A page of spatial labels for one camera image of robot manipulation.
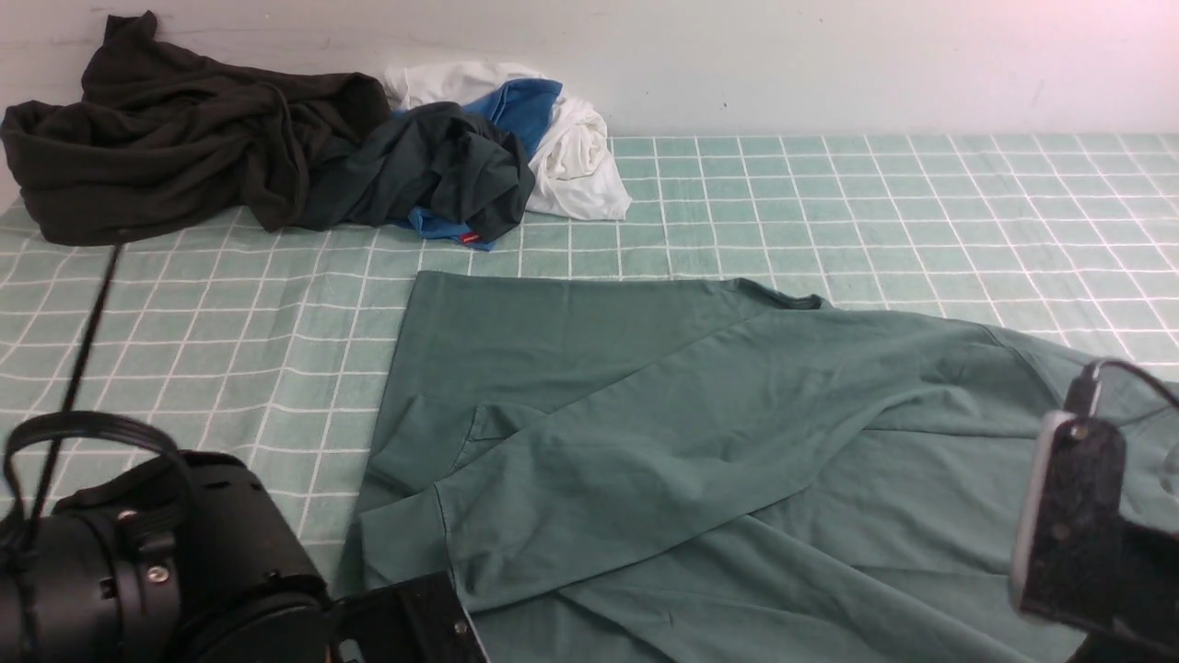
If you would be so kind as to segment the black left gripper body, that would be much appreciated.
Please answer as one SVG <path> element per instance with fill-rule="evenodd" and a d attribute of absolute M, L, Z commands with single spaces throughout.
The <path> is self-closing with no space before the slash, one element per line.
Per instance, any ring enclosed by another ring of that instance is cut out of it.
<path fill-rule="evenodd" d="M 488 662 L 450 575 L 424 575 L 332 605 L 329 662 Z"/>

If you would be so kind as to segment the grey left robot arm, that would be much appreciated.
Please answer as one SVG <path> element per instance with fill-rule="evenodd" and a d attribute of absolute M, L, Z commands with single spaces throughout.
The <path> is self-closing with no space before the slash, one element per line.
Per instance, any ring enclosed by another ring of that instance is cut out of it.
<path fill-rule="evenodd" d="M 4 557 L 5 662 L 485 662 L 447 575 L 332 599 L 261 478 L 153 459 Z"/>

